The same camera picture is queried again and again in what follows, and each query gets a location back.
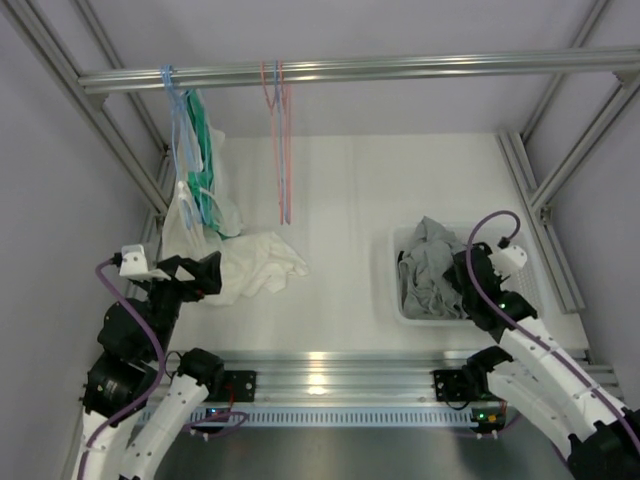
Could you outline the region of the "pink wire hanger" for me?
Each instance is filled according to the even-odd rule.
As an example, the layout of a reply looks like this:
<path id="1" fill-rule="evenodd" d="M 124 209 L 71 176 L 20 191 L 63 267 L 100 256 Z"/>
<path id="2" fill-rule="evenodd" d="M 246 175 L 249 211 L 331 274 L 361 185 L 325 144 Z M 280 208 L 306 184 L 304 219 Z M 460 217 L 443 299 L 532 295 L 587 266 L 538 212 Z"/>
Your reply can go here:
<path id="1" fill-rule="evenodd" d="M 291 86 L 286 83 L 283 64 L 279 65 L 279 80 L 280 80 L 280 105 L 281 105 L 281 120 L 282 120 L 282 133 L 281 139 L 283 142 L 282 153 L 284 155 L 284 169 L 285 169 L 285 198 L 286 208 L 284 212 L 285 222 L 287 225 L 292 221 L 292 135 L 291 135 Z"/>
<path id="2" fill-rule="evenodd" d="M 279 222 L 281 220 L 280 217 L 280 205 L 279 205 L 279 188 L 278 188 L 278 167 L 277 167 L 277 159 L 276 159 L 276 144 L 275 144 L 275 132 L 274 132 L 274 118 L 273 118 L 273 80 L 272 80 L 272 74 L 273 74 L 273 66 L 274 66 L 274 62 L 277 60 L 273 61 L 272 66 L 270 67 L 269 73 L 266 67 L 266 64 L 264 62 L 261 63 L 260 65 L 260 74 L 261 74 L 261 82 L 262 82 L 262 88 L 263 88 L 263 93 L 265 96 L 265 100 L 266 100 L 266 104 L 267 104 L 267 108 L 269 110 L 269 115 L 270 115 L 270 133 L 271 133 L 271 144 L 272 144 L 272 150 L 273 150 L 273 156 L 274 156 L 274 162 L 275 162 L 275 168 L 276 168 L 276 182 L 277 182 L 277 193 L 278 193 L 278 208 L 279 208 Z"/>

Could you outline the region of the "light blue wire hanger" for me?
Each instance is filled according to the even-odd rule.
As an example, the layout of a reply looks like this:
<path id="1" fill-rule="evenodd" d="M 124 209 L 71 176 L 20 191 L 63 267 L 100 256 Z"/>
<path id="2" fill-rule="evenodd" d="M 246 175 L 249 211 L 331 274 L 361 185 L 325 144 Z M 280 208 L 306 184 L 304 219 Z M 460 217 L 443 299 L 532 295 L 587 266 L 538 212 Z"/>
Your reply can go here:
<path id="1" fill-rule="evenodd" d="M 284 150 L 284 130 L 283 130 L 283 85 L 281 65 L 279 61 L 274 62 L 273 66 L 273 118 L 274 132 L 276 144 L 276 159 L 278 167 L 278 188 L 279 188 L 279 205 L 280 205 L 280 224 L 284 225 L 287 221 L 287 187 L 286 187 L 286 161 Z"/>

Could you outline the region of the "grey garment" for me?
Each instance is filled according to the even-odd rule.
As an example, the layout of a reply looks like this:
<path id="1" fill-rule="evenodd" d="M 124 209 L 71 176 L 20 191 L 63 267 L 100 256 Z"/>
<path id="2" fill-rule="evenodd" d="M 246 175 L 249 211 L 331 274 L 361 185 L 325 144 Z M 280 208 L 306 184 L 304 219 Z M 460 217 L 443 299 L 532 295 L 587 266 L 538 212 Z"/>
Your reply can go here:
<path id="1" fill-rule="evenodd" d="M 424 259 L 401 250 L 397 261 L 401 311 L 411 320 L 438 318 L 443 310 L 437 285 Z"/>

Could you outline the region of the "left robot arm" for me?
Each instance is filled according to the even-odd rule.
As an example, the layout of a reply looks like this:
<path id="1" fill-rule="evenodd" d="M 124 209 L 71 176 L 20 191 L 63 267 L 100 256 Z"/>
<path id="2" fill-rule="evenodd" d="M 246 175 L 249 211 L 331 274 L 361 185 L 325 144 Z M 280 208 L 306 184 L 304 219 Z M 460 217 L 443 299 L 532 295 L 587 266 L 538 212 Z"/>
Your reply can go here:
<path id="1" fill-rule="evenodd" d="M 194 348 L 182 355 L 152 417 L 135 428 L 166 372 L 182 305 L 221 292 L 221 259 L 218 251 L 200 260 L 174 255 L 149 267 L 143 247 L 131 245 L 97 266 L 98 276 L 117 267 L 147 296 L 126 298 L 109 280 L 103 282 L 116 301 L 97 337 L 102 353 L 87 373 L 74 478 L 154 478 L 195 407 L 224 392 L 223 360 Z"/>

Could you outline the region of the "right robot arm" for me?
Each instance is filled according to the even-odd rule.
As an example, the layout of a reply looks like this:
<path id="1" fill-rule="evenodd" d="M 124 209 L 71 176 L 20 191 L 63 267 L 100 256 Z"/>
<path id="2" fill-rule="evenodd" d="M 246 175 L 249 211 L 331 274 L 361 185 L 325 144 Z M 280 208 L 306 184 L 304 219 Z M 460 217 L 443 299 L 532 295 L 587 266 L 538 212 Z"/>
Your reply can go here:
<path id="1" fill-rule="evenodd" d="M 465 313 L 494 341 L 467 360 L 467 389 L 514 406 L 547 437 L 573 478 L 638 478 L 638 411 L 590 376 L 522 295 L 503 288 L 498 257 L 476 243 L 454 255 L 445 275 Z"/>

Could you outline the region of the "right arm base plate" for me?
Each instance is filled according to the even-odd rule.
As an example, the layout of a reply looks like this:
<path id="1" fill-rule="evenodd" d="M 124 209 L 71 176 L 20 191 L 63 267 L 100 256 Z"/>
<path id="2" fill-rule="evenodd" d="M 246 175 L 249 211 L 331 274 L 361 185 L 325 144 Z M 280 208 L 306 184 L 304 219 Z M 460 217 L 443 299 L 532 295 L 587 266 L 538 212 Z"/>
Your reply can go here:
<path id="1" fill-rule="evenodd" d="M 435 396 L 439 402 L 466 403 L 494 400 L 486 378 L 468 369 L 441 369 L 432 372 Z"/>

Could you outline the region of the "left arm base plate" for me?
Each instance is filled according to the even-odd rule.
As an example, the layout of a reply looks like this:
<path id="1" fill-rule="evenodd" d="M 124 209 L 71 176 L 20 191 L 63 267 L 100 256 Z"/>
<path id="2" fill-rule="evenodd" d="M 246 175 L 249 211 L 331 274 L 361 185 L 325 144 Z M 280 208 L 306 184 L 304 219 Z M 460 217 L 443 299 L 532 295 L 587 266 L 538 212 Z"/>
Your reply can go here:
<path id="1" fill-rule="evenodd" d="M 253 403 L 255 401 L 257 372 L 253 370 L 225 371 L 215 381 L 213 391 L 206 402 Z"/>

